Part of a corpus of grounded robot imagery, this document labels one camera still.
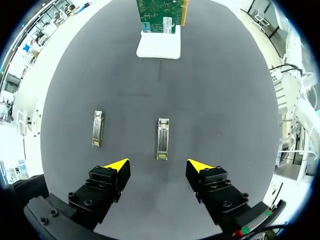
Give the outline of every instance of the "window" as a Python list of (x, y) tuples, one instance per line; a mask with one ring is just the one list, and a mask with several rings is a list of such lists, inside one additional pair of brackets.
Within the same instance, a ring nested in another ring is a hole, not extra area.
[(51, 19), (52, 18), (46, 13), (41, 17), (41, 21), (44, 22), (45, 24), (50, 23)]
[(58, 0), (58, 1), (56, 1), (55, 2), (55, 7), (57, 8), (57, 9), (61, 9), (62, 7), (64, 7), (65, 5), (69, 5), (69, 3), (67, 2), (67, 1), (65, 1), (65, 0)]
[(41, 21), (38, 21), (35, 25), (40, 31), (44, 29), (44, 24)]
[(59, 12), (59, 10), (55, 6), (51, 6), (46, 13), (53, 19), (55, 17), (55, 12)]
[(283, 58), (286, 53), (287, 36), (288, 33), (279, 28), (270, 38), (270, 41), (273, 43), (281, 58)]

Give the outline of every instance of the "yellow triangle marker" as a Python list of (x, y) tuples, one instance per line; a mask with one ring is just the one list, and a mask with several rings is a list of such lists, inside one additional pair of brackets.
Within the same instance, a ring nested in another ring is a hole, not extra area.
[(192, 166), (195, 168), (195, 170), (200, 173), (200, 170), (204, 170), (204, 169), (214, 169), (216, 168), (215, 166), (209, 166), (206, 165), (204, 163), (192, 160), (192, 159), (188, 159), (188, 161), (192, 164)]
[(103, 166), (103, 168), (112, 168), (112, 169), (116, 169), (116, 171), (119, 172), (119, 170), (123, 167), (123, 165), (125, 165), (125, 163), (127, 161), (129, 161), (129, 158), (125, 158), (120, 161), (116, 161), (116, 162), (111, 163), (107, 166)]

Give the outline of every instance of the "bolt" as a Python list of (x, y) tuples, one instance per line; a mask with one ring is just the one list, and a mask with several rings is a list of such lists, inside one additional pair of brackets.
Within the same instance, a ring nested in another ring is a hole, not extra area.
[(48, 218), (46, 218), (46, 217), (40, 218), (40, 222), (41, 222), (41, 224), (42, 224), (43, 226), (46, 226), (46, 225), (49, 224), (49, 220), (48, 220)]
[(246, 192), (244, 192), (244, 193), (242, 193), (242, 197), (243, 197), (244, 199), (247, 199), (247, 198), (249, 197), (249, 194), (246, 193)]
[(58, 216), (59, 212), (57, 209), (54, 208), (54, 209), (51, 209), (50, 214), (52, 217), (56, 217)]
[(73, 198), (76, 194), (74, 192), (69, 192), (68, 193), (68, 198)]
[(91, 200), (85, 200), (84, 205), (86, 206), (92, 206), (93, 202)]
[(232, 203), (230, 201), (224, 201), (223, 202), (223, 206), (226, 207), (226, 208), (229, 208), (231, 207)]

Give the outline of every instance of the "chair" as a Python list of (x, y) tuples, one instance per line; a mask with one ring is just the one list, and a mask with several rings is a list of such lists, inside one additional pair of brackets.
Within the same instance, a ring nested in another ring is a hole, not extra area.
[(256, 19), (258, 22), (254, 22), (253, 24), (256, 24), (259, 26), (259, 30), (266, 33), (266, 31), (263, 29), (263, 26), (267, 27), (270, 25), (270, 23), (265, 19), (265, 13), (260, 14), (260, 9), (258, 9), (258, 13), (254, 16), (254, 19)]

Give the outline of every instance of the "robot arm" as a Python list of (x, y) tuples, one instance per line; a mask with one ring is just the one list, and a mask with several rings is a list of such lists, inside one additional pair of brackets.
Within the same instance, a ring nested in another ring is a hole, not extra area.
[[(97, 166), (76, 192), (68, 194), (68, 204), (50, 194), (33, 198), (24, 208), (29, 222), (49, 240), (111, 240), (95, 233), (112, 203), (117, 202), (130, 177), (129, 159), (108, 166)], [(280, 201), (270, 210), (263, 202), (248, 205), (249, 195), (238, 191), (221, 167), (212, 167), (189, 159), (186, 178), (199, 203), (204, 203), (216, 225), (223, 231), (206, 239), (231, 240), (250, 233), (250, 237), (270, 225), (286, 203)]]

